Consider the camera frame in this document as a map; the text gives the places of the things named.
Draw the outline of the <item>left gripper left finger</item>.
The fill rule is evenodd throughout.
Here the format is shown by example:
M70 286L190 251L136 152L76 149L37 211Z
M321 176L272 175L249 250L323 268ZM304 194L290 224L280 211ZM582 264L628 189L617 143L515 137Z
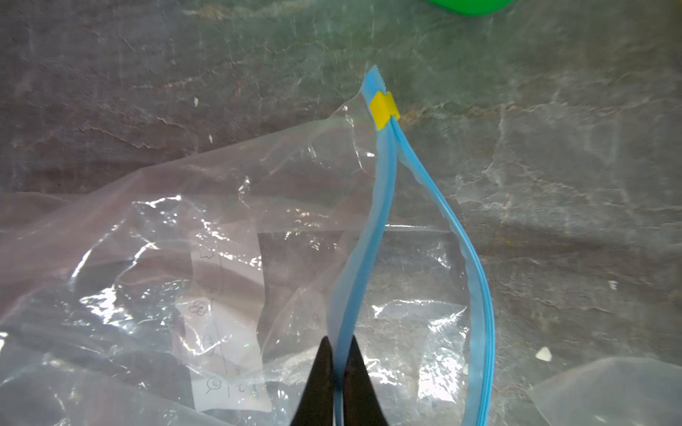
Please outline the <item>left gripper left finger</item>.
M334 369L330 340L323 337L290 426L333 426Z

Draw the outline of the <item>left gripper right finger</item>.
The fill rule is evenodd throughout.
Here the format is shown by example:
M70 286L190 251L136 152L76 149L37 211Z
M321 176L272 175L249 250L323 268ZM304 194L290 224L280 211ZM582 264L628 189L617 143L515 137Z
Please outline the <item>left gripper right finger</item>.
M355 337L351 342L344 372L342 424L388 426Z

